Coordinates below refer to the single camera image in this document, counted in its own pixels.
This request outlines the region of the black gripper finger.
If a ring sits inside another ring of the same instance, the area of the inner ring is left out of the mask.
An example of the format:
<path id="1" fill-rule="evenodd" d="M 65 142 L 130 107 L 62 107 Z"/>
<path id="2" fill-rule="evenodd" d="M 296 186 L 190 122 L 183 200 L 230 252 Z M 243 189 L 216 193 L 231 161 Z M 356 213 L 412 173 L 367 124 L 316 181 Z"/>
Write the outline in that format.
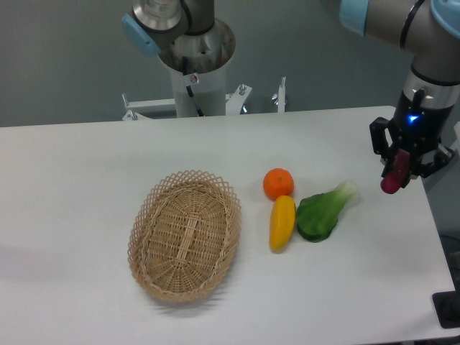
<path id="1" fill-rule="evenodd" d="M 399 129 L 395 126 L 393 119 L 388 120 L 378 117 L 369 125 L 369 130 L 373 151 L 381 157 L 385 164 L 382 172 L 383 177 L 383 174 L 389 169 L 399 150 L 395 141 L 398 138 Z"/>
<path id="2" fill-rule="evenodd" d="M 411 180 L 417 178 L 428 178 L 439 170 L 445 168 L 452 159 L 455 158 L 455 152 L 449 148 L 439 144 L 433 151 L 433 158 L 430 162 L 423 163 L 424 154 L 419 150 L 419 146 L 414 144 L 412 150 L 404 151 L 407 156 L 406 172 L 402 180 L 402 188 L 405 188 Z"/>

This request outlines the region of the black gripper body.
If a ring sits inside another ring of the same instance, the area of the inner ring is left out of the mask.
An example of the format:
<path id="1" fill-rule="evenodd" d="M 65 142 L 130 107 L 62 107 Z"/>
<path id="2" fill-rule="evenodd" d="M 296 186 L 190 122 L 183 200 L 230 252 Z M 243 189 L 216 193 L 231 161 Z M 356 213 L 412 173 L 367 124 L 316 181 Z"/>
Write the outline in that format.
<path id="1" fill-rule="evenodd" d="M 413 93 L 412 98 L 402 93 L 392 118 L 399 129 L 396 146 L 409 152 L 414 144 L 418 145 L 424 154 L 423 163 L 432 160 L 433 151 L 441 144 L 441 132 L 453 108 L 428 108 L 423 105 L 426 98 L 422 88 Z"/>

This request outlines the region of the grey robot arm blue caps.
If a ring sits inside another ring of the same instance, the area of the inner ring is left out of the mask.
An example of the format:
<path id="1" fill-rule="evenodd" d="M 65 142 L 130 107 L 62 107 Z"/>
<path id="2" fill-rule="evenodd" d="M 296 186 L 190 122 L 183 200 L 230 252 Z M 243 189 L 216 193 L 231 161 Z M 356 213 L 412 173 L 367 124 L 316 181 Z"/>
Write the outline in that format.
<path id="1" fill-rule="evenodd" d="M 381 189 L 389 194 L 411 179 L 426 178 L 450 163 L 443 126 L 459 99 L 457 1 L 343 1 L 341 23 L 413 54 L 397 108 L 369 127 L 374 153 L 384 163 Z M 225 66 L 235 51 L 230 28 L 212 1 L 135 1 L 121 20 L 129 41 L 170 71 L 179 117 L 238 114 L 249 89 L 231 97 Z"/>

